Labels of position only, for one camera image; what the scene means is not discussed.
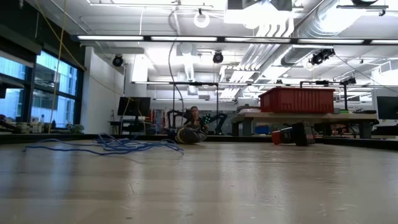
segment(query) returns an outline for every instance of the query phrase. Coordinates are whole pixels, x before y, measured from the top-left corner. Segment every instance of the black monitor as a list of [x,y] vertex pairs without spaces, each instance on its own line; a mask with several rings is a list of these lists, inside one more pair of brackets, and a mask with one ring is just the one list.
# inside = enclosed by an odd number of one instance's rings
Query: black monitor
[[378,96],[377,110],[379,119],[398,119],[398,97]]
[[150,97],[120,97],[119,116],[149,116],[149,110]]

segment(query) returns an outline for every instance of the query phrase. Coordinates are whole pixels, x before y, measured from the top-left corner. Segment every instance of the yellow cable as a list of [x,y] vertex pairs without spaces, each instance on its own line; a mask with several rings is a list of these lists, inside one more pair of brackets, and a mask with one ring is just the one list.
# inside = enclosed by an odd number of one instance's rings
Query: yellow cable
[[[65,12],[67,10],[67,0],[64,0],[63,2],[63,11]],[[65,13],[63,14],[62,18],[62,29],[61,29],[61,39],[60,39],[60,49],[58,51],[58,62],[57,62],[57,71],[55,72],[55,84],[54,84],[54,94],[52,96],[52,107],[51,107],[51,117],[50,117],[50,123],[52,121],[52,116],[55,108],[55,97],[57,97],[57,85],[58,85],[58,70],[60,67],[60,61],[61,61],[61,53],[62,53],[62,40],[63,40],[63,30],[65,28]]]
[[[44,15],[44,12],[42,10],[42,8],[40,7],[40,5],[38,4],[37,0],[35,0],[37,8],[39,9],[41,15],[43,16],[44,20],[46,21],[46,23],[49,25],[51,31],[53,32],[53,34],[56,36],[56,38],[58,39],[58,41],[61,42],[62,47],[68,52],[69,56],[71,56],[71,58],[76,62],[76,64],[84,71],[87,72],[87,69],[82,66],[77,59],[72,55],[72,53],[70,53],[70,51],[68,50],[67,46],[65,46],[63,44],[63,42],[61,41],[61,39],[59,38],[59,36],[57,35],[56,31],[53,29],[53,27],[51,26],[51,23],[49,22],[49,20],[46,18],[46,16]],[[63,16],[65,16],[66,14],[66,10],[63,10]],[[123,94],[120,94],[118,92],[116,92],[115,90],[112,90],[111,88],[107,87],[106,85],[102,84],[100,81],[98,81],[96,78],[94,78],[93,76],[91,76],[90,74],[88,74],[94,81],[96,81],[98,84],[100,84],[101,86],[107,88],[108,90],[111,90],[112,92],[114,92],[115,94],[119,95],[119,96],[124,96]]]

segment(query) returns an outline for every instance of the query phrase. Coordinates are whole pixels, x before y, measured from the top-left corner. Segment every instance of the red plastic crate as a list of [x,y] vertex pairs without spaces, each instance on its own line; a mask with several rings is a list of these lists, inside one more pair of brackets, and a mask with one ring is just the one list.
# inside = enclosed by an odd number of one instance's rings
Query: red plastic crate
[[329,89],[276,87],[261,94],[262,112],[333,113],[333,92]]

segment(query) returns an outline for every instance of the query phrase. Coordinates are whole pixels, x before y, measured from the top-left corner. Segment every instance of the table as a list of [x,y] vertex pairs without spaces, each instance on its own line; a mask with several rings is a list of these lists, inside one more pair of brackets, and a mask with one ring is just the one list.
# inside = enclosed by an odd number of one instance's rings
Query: table
[[359,136],[361,139],[372,138],[371,123],[377,120],[376,114],[306,114],[306,113],[242,113],[231,119],[232,134],[239,136],[239,124],[243,125],[243,136],[251,136],[252,123],[354,123],[359,124]]

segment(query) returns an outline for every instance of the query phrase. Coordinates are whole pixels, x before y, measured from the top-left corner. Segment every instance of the tangled blue cable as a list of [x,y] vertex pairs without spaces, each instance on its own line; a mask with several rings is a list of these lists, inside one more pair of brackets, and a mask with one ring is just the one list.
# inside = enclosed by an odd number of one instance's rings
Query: tangled blue cable
[[[99,156],[108,156],[108,155],[115,155],[115,154],[127,154],[130,152],[141,152],[153,147],[168,147],[173,149],[174,151],[180,152],[184,155],[184,149],[179,147],[174,141],[165,139],[160,142],[137,142],[135,141],[134,137],[132,140],[129,139],[116,139],[108,134],[100,133],[98,135],[98,139],[94,140],[94,144],[77,144],[77,143],[70,143],[70,142],[63,142],[58,139],[44,139],[41,141],[36,142],[32,146],[26,146],[24,152],[28,149],[48,149],[51,151],[62,151],[62,152],[90,152],[93,154],[97,154]],[[56,149],[47,146],[40,146],[39,143],[43,142],[60,142],[62,144],[67,144],[70,146],[94,146],[94,147],[102,147],[107,152],[96,152],[88,149]]]

